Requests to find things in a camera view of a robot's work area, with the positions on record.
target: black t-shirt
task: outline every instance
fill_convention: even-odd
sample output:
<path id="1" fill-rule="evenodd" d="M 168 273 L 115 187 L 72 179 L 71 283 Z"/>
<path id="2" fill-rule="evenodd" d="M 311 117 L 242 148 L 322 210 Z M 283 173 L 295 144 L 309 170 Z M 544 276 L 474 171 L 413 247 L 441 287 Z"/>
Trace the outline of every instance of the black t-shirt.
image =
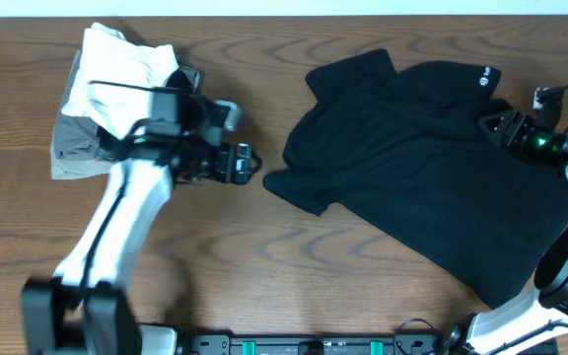
<path id="1" fill-rule="evenodd" d="M 568 222 L 568 181 L 475 124 L 497 107 L 500 75 L 442 61 L 396 73 L 383 49 L 313 70 L 318 103 L 264 186 L 316 215 L 343 204 L 498 307 Z"/>

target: wood grain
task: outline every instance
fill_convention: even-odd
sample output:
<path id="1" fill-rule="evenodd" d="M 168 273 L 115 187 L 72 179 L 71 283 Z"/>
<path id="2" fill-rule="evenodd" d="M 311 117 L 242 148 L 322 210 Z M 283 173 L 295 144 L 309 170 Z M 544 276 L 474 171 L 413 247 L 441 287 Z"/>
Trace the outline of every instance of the wood grain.
<path id="1" fill-rule="evenodd" d="M 385 47 L 396 69 L 426 60 L 503 71 L 496 96 L 531 110 L 533 89 L 568 83 L 568 17 L 0 19 L 0 354 L 24 353 L 19 292 L 84 232 L 105 177 L 50 179 L 55 113 L 93 21 L 171 43 L 204 72 L 203 93 L 247 113 L 235 139 L 264 168 L 248 186 L 180 187 L 139 260 L 130 301 L 142 321 L 237 333 L 392 332 L 409 318 L 444 327 L 486 310 L 460 282 L 339 205 L 320 218 L 261 186 L 315 103 L 304 77 Z M 568 117 L 568 93 L 563 117 Z M 568 354 L 568 337 L 560 341 Z"/>

